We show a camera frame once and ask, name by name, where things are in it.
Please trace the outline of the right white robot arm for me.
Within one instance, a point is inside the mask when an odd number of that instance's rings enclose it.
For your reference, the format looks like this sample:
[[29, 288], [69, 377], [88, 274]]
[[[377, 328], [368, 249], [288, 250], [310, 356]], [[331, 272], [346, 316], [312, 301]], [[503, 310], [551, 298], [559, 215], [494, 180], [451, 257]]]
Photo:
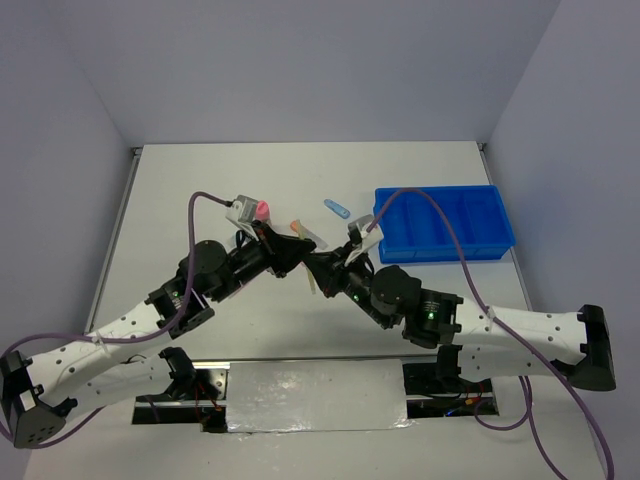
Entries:
[[616, 387], [604, 311], [540, 313], [487, 310], [469, 298], [425, 289], [397, 265], [372, 271], [365, 256], [346, 249], [304, 260], [327, 298], [346, 295], [383, 329], [401, 326], [412, 344], [437, 353], [435, 380], [446, 391], [496, 377], [552, 375], [587, 391]]

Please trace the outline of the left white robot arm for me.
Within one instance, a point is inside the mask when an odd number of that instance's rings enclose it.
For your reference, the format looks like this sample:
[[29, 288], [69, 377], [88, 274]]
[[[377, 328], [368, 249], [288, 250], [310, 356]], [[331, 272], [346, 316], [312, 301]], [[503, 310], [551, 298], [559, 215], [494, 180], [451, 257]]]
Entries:
[[130, 396], [189, 396], [198, 373], [173, 341], [213, 317], [211, 302], [263, 272], [285, 277], [316, 247], [260, 221], [251, 229], [253, 239], [232, 251], [192, 240], [173, 278], [102, 328], [31, 357], [11, 346], [1, 358], [3, 435], [17, 449], [46, 448], [62, 441], [68, 422]]

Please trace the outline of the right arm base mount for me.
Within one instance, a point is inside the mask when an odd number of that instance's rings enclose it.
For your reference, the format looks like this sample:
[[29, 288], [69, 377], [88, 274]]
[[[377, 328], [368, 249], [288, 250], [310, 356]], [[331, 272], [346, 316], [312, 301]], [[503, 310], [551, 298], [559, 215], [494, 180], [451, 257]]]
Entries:
[[409, 419], [497, 415], [494, 389], [489, 379], [471, 383], [459, 378], [440, 379], [436, 363], [402, 361]]

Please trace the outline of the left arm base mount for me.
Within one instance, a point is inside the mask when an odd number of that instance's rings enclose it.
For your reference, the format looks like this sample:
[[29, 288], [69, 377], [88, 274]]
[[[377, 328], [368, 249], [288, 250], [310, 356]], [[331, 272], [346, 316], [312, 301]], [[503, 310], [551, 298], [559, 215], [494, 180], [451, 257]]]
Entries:
[[178, 347], [165, 348], [159, 359], [169, 367], [169, 383], [158, 392], [136, 397], [131, 423], [190, 424], [205, 433], [227, 433], [229, 367], [198, 366]]

